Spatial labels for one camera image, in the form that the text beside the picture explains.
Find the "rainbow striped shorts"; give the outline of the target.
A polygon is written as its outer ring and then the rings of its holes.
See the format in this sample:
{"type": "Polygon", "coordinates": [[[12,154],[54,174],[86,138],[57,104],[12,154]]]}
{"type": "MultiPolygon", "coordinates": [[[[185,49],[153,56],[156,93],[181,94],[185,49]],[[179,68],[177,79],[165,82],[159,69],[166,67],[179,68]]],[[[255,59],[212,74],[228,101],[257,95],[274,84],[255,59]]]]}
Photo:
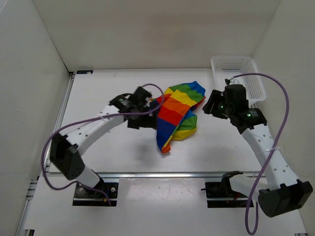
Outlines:
{"type": "Polygon", "coordinates": [[[171,150],[171,141],[181,141],[197,131],[194,110],[205,100],[205,88],[198,82],[167,88],[157,114],[157,147],[161,153],[171,150]]]}

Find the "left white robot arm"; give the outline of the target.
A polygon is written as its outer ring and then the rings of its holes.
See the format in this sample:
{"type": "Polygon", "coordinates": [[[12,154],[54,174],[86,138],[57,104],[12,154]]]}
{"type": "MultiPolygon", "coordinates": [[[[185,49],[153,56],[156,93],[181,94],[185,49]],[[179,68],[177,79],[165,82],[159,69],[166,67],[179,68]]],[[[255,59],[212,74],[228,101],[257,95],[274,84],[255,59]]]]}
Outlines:
{"type": "Polygon", "coordinates": [[[133,129],[156,129],[161,103],[151,99],[152,94],[144,87],[116,96],[95,118],[76,122],[78,127],[67,134],[56,133],[51,142],[50,161],[68,180],[81,184],[91,196],[104,194],[104,181],[85,165],[82,156],[103,135],[124,122],[133,129]]]}

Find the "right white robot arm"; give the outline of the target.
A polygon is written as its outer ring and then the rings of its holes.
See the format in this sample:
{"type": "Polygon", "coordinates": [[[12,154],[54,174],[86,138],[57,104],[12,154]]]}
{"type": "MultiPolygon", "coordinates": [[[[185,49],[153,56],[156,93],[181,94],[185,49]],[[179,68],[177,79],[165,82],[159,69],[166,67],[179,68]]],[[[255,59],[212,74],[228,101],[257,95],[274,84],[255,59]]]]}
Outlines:
{"type": "Polygon", "coordinates": [[[302,182],[286,163],[276,148],[262,111],[249,107],[243,85],[227,85],[224,91],[212,90],[202,109],[216,118],[230,120],[251,147],[267,180],[255,184],[241,171],[226,173],[221,179],[224,195],[252,194],[252,199],[268,217],[300,209],[305,204],[313,187],[308,181],[302,182]]]}

